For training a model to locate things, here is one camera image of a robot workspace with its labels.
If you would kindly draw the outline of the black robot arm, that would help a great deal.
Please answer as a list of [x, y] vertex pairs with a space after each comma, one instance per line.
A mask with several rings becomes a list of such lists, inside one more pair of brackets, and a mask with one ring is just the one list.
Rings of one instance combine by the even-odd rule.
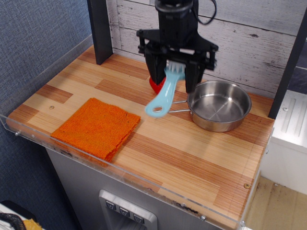
[[139, 53], [145, 57], [150, 77], [159, 85], [165, 77], [167, 61], [184, 64], [186, 92], [200, 83], [206, 69], [214, 70], [218, 45], [198, 33], [197, 0], [157, 0], [159, 28], [138, 30]]

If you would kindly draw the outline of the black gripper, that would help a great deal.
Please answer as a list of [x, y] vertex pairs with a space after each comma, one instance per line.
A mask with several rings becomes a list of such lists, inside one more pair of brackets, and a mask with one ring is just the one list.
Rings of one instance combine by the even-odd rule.
[[192, 93], [200, 83], [204, 70], [215, 68], [218, 45], [198, 33], [202, 23], [197, 9], [159, 9], [159, 28], [138, 30], [139, 53], [144, 54], [154, 83], [165, 77], [166, 61], [186, 64], [186, 92]]

